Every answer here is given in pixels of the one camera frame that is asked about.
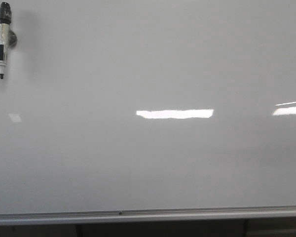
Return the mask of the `grey round magnet holder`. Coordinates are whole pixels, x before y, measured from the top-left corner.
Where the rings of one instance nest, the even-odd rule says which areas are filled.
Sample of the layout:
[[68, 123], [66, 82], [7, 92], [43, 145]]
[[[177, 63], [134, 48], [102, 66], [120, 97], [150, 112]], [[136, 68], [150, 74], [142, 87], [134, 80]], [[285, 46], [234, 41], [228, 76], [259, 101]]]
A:
[[9, 30], [9, 35], [8, 36], [9, 36], [9, 38], [8, 38], [9, 47], [14, 48], [17, 45], [17, 42], [18, 42], [17, 35], [12, 30]]

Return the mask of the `black whiteboard marker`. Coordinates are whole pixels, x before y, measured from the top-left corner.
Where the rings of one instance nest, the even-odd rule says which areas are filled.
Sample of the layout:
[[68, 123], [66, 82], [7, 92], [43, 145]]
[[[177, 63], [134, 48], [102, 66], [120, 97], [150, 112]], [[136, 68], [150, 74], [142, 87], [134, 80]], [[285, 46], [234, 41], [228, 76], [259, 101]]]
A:
[[12, 11], [10, 4], [0, 4], [0, 79], [4, 79], [9, 50], [9, 32], [12, 22]]

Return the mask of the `white whiteboard with aluminium frame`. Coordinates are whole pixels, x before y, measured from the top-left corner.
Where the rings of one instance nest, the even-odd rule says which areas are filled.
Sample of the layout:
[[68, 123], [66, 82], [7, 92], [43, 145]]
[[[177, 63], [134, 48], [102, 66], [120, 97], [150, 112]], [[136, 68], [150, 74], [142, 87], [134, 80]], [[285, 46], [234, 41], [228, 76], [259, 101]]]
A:
[[296, 216], [296, 0], [12, 0], [0, 225]]

